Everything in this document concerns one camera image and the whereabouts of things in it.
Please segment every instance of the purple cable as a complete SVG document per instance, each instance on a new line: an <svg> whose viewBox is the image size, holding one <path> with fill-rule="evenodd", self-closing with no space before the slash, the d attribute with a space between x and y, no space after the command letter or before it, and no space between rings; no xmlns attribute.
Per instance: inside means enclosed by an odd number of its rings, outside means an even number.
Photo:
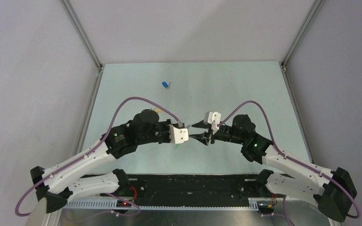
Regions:
<svg viewBox="0 0 362 226"><path fill-rule="evenodd" d="M241 103L237 108L235 108L234 111L231 112L231 114L229 114L227 116L227 118L225 118L224 121L220 122L219 126L223 125L228 119L230 119L242 106L246 105L246 104L249 104L249 103L252 103L252 104L255 104L256 106L258 106L260 108L260 110L262 111L262 114L264 116L264 119L266 120L266 124L267 124L267 127L268 127L268 130L269 130L269 133L270 133L270 137L271 137L271 140L272 142L274 143L274 148L275 150L282 156L282 157L285 157L285 154L280 150L280 148L277 146L277 144L275 143L275 139L274 139L274 135L272 134L272 130L271 130L271 126L270 126L270 123L269 123L269 120L267 118L267 115L266 115L266 112L264 111L264 109L262 108L262 106L254 101L254 100L248 100L248 101L245 101L243 103ZM304 162L301 162L297 159L294 159L290 156L287 156L287 159L293 161L294 163L298 164L298 165L301 165L315 173L317 173L319 176L321 177L325 177L327 180L329 180L330 182L332 182L333 184L335 184L339 189L341 189L346 195L347 197L350 199L350 201L352 202L354 208L356 209L356 212L357 212L357 215L356 216L352 216L350 214L348 214L347 216L350 217L350 218L360 218L360 216L362 215L361 211L360 211L360 208L359 208L359 205L357 204L357 202L354 200L354 198L349 194L349 192L343 188L337 181L335 181L334 179L332 179L331 177L327 176L326 174L324 173L321 173L320 170L318 169L315 169L307 164L305 164Z"/></svg>
<svg viewBox="0 0 362 226"><path fill-rule="evenodd" d="M89 217L87 217L87 218L85 218L85 219L81 219L81 220L71 220L71 219L69 219L69 218L67 217L66 214L64 214L64 218L65 218L68 222L71 222L71 223L81 223L81 222L90 220L90 219L92 219L92 218L94 218L94 217L97 217L97 216L102 215L102 214L105 214L105 213L116 213L116 215L118 214L118 215L120 215L120 216L133 217L133 216L138 215L138 214L141 212L141 208L140 208L137 204L135 204L135 203L133 203L133 202L130 202L130 201L128 201L128 200L122 199L122 198L120 198L120 197L114 196L114 195L112 195L112 194L110 194L110 193L106 193L106 194L109 195L109 196L112 196L113 198L116 198L116 199L118 199L118 200L120 200L120 201L126 202L126 203L128 203L128 204L136 207L136 208L138 209L138 212L132 213L132 214L125 214L125 213L119 213L119 212L116 212L116 211L113 211L113 212L112 212L111 210L104 210L104 211L98 212L98 213L96 213L96 214L94 214L94 215L92 215L92 216L89 216Z"/></svg>
<svg viewBox="0 0 362 226"><path fill-rule="evenodd" d="M287 196L285 195L284 199L282 200L282 206L284 207L284 215L285 215L285 219L288 222L288 226L291 226L292 221L291 221L291 219L289 219L288 214L287 214L287 202L286 201L287 201Z"/></svg>
<svg viewBox="0 0 362 226"><path fill-rule="evenodd" d="M106 140L106 138L109 136L109 132L110 132L110 130L112 129L113 123L115 122L115 119L116 119L116 116L117 116L118 112L120 111L120 109L122 108L122 106L123 106L125 103L127 103L128 101L130 101L130 100L141 100L141 101L145 101L145 102L147 102L147 103L149 103L149 104L151 104L151 105L153 105L153 106L155 106L155 107L157 107L157 108L162 109L164 112L166 112L167 114L171 115L175 120L177 120L178 123L181 122L180 119L178 119L178 117L175 116L173 113L171 113L170 111L168 111L168 110L165 109L164 107L162 107L162 106L160 106L160 105L158 105L158 104L156 104L156 103L154 103L154 102L152 102L152 101L150 101L150 100L148 100L148 99L145 99L145 98L142 98L142 97L129 97L129 98L125 99L123 102L121 102L121 104L117 107L116 112L115 112L115 114L113 115L113 118L112 118L112 120L111 120L111 122L110 122L110 124L109 124L109 128L107 129L107 132L106 132L106 134L104 135L104 137L100 140L100 142L99 142L95 147L93 147L91 150L89 150L85 155L89 155L89 154L91 154L92 152L94 152L94 151ZM77 159L69 162L68 164L62 166L61 168L59 168L59 169L57 169L56 171L52 172L51 175L56 175L56 174L60 173L61 171L69 168L70 166L72 166L73 164L79 162L79 161L82 160L82 159L84 159L84 156L80 156L79 158L77 158ZM40 184L42 184L43 182L45 182L45 181L48 180L48 179L49 179L49 176L46 176L46 177L43 178L42 180L38 181L34 186L30 187L30 189L28 189L28 190L21 196L21 198L20 198L20 200L17 202L16 208L15 208L15 213L16 213L17 216L19 216L19 217L26 217L26 216L30 215L30 213L20 213L20 212L19 212L20 205L21 205L21 203L23 202L23 200L28 196L28 194L29 194L31 191L33 191L36 187L38 187Z"/></svg>
<svg viewBox="0 0 362 226"><path fill-rule="evenodd" d="M288 218L288 215L287 215L287 211L286 211L286 206L285 206L285 199L286 199L286 196L284 196L284 213L285 215L282 215L280 213L272 213L272 214L262 214L259 210L259 213L262 215L262 217L273 217L273 216L278 216L278 217L283 217L287 220L287 223L288 223L288 226L295 226L295 224L292 222L291 219Z"/></svg>

